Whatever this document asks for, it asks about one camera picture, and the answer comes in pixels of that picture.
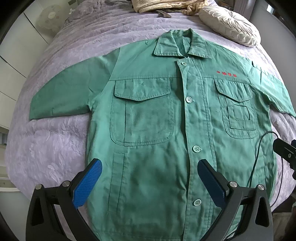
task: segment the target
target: bed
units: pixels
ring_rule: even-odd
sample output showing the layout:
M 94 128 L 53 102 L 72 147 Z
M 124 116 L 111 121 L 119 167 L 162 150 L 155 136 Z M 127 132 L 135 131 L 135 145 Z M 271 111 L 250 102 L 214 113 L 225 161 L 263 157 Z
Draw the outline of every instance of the bed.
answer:
M 281 79 L 271 58 L 261 45 L 246 47 L 215 33 L 196 16 L 170 13 L 172 18 L 160 18 L 147 12 L 138 14 L 127 0 L 87 0 L 78 6 L 66 21 L 31 70 L 18 98 L 11 123 L 6 148 L 6 165 L 10 180 L 29 199 L 34 187 L 60 185 L 71 180 L 85 167 L 85 147 L 89 114 L 45 118 L 29 121 L 29 109 L 33 95 L 52 77 L 68 66 L 100 56 L 128 43 L 153 39 L 171 29 L 192 28 L 203 38 L 254 60 L 269 73 Z M 292 116 L 271 109 L 272 130 L 286 142 L 296 139 L 296 120 Z M 282 164 L 277 156 L 276 186 L 270 203 L 279 193 Z M 284 161 L 281 190 L 273 206 L 276 208 L 293 191 L 296 181 L 292 170 Z M 69 228 L 57 209 L 67 235 Z M 88 222 L 87 208 L 80 212 Z

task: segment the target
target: white pleated pillow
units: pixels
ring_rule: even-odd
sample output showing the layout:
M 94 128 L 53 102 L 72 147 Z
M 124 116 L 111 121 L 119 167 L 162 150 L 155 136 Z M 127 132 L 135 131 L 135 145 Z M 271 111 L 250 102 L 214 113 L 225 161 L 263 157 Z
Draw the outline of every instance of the white pleated pillow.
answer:
M 239 44 L 252 47 L 261 42 L 258 29 L 237 12 L 205 6 L 199 11 L 199 17 L 210 28 Z

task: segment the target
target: pocket flap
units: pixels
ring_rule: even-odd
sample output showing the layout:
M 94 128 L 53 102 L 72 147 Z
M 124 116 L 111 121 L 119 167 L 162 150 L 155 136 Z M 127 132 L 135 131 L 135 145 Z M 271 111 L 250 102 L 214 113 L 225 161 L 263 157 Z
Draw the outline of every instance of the pocket flap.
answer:
M 250 100 L 253 96 L 249 84 L 222 79 L 214 80 L 219 93 L 237 102 Z
M 136 101 L 160 97 L 170 93 L 170 78 L 117 80 L 116 97 Z

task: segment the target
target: jacket sleeve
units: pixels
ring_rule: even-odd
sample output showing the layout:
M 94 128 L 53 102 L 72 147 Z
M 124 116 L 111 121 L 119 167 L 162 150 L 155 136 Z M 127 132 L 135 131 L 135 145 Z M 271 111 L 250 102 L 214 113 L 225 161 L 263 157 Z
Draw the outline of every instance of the jacket sleeve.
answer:
M 89 112 L 90 99 L 99 95 L 109 81 L 119 51 L 86 59 L 58 73 L 32 98 L 29 119 Z
M 254 62 L 252 62 L 249 77 L 252 84 L 267 97 L 269 104 L 279 112 L 296 117 L 287 88 L 281 80 L 264 71 Z

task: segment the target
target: work shirt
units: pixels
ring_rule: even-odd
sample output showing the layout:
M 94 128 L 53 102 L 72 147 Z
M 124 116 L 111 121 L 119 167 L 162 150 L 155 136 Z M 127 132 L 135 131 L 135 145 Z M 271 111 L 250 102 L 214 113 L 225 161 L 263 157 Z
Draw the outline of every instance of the work shirt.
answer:
M 171 30 L 63 70 L 33 97 L 30 120 L 91 112 L 86 163 L 98 158 L 103 171 L 88 211 L 100 240 L 197 241 L 220 212 L 198 161 L 246 186 L 270 105 L 295 116 L 283 83 L 255 62 Z M 264 137 L 252 180 L 269 197 L 272 140 Z

